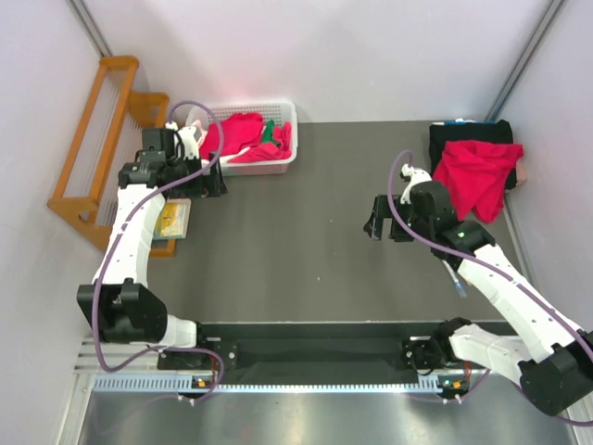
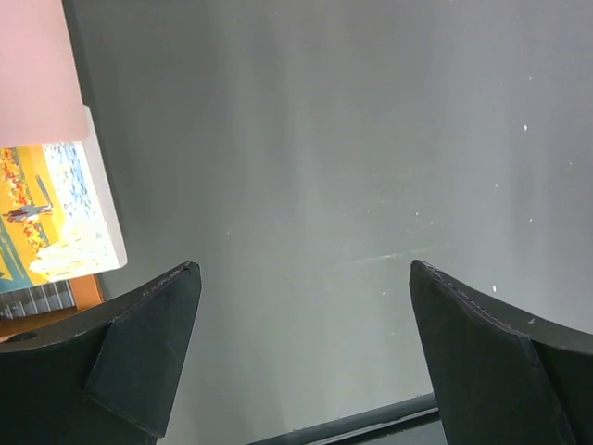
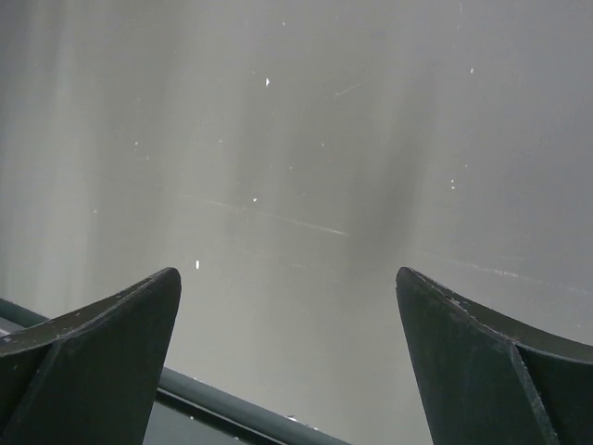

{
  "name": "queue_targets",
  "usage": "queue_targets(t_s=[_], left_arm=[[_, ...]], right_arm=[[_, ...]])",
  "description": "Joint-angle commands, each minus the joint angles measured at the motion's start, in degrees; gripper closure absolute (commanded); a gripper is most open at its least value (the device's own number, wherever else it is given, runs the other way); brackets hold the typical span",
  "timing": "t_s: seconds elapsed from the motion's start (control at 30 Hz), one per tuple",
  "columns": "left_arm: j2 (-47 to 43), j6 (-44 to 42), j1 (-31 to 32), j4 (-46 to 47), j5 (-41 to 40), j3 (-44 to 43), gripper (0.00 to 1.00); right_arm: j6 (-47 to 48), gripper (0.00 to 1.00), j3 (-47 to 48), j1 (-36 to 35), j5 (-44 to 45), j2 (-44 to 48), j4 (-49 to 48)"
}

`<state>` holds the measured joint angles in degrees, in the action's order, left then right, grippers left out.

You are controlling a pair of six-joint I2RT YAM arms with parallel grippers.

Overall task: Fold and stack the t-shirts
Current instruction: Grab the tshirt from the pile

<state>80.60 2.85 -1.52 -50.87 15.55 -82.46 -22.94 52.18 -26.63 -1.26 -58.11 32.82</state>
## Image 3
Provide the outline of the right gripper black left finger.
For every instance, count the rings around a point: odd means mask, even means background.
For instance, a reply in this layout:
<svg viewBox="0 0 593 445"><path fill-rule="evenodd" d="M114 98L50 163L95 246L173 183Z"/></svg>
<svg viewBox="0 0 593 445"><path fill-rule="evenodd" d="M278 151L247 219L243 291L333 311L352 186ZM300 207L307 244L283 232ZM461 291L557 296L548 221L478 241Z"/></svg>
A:
<svg viewBox="0 0 593 445"><path fill-rule="evenodd" d="M4 444L140 444L181 300L165 268L1 338Z"/></svg>

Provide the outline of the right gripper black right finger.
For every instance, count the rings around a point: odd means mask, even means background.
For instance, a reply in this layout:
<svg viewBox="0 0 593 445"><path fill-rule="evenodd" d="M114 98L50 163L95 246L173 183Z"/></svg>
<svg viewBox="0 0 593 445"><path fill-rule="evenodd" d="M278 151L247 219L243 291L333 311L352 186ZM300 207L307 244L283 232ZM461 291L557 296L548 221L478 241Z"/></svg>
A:
<svg viewBox="0 0 593 445"><path fill-rule="evenodd" d="M591 443L591 346L408 267L397 272L396 293L433 443Z"/></svg>

